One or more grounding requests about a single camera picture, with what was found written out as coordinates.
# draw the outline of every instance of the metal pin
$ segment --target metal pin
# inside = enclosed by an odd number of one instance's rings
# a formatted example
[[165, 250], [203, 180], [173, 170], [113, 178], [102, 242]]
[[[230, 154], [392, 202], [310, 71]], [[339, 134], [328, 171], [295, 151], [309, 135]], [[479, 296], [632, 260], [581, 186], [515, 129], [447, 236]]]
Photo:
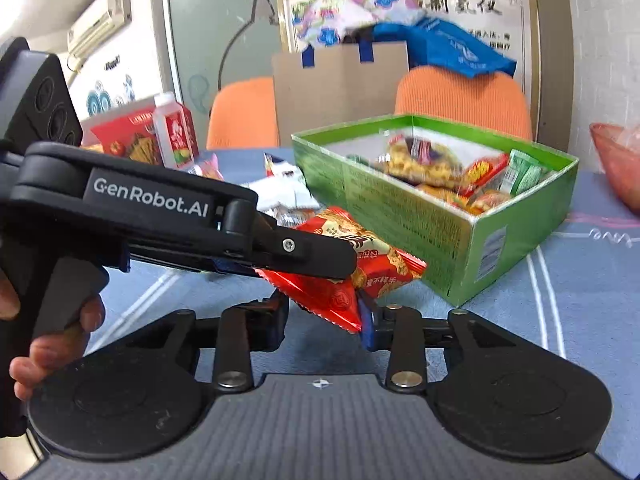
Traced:
[[218, 384], [223, 388], [238, 388], [246, 384], [246, 374], [243, 372], [223, 372], [218, 376]]
[[416, 372], [396, 372], [391, 382], [400, 388], [413, 388], [422, 382], [422, 376]]

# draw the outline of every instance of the circular pad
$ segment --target circular pad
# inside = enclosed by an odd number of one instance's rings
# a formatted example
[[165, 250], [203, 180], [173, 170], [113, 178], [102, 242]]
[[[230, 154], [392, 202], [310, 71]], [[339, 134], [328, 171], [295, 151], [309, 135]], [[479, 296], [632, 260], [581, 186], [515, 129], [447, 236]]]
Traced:
[[434, 412], [466, 443], [506, 460], [561, 462], [595, 450], [611, 398], [598, 378], [553, 354], [482, 349], [434, 388]]
[[198, 383], [158, 350], [96, 352], [36, 388], [33, 429], [50, 450], [82, 460], [129, 460], [168, 446], [200, 415]]

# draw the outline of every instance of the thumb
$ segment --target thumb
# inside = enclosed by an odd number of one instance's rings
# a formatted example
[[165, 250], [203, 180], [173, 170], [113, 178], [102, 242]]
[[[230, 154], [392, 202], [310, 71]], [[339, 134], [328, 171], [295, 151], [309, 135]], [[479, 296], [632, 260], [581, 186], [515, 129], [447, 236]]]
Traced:
[[0, 270], [0, 319], [11, 320], [20, 311], [20, 299], [14, 286]]

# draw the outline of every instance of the paper bag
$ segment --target paper bag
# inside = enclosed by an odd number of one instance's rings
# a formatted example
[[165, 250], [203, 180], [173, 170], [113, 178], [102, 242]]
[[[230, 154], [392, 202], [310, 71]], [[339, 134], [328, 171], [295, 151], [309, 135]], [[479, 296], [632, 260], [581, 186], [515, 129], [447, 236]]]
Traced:
[[271, 61], [281, 146], [298, 132], [393, 114], [409, 70], [404, 41], [282, 53]]

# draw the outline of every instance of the air conditioner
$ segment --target air conditioner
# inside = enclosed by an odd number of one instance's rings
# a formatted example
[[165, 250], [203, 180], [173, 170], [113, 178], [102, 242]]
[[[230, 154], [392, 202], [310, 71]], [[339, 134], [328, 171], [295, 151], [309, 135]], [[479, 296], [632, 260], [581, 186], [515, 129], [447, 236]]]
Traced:
[[66, 34], [69, 54], [86, 59], [130, 20], [130, 0], [95, 0]]

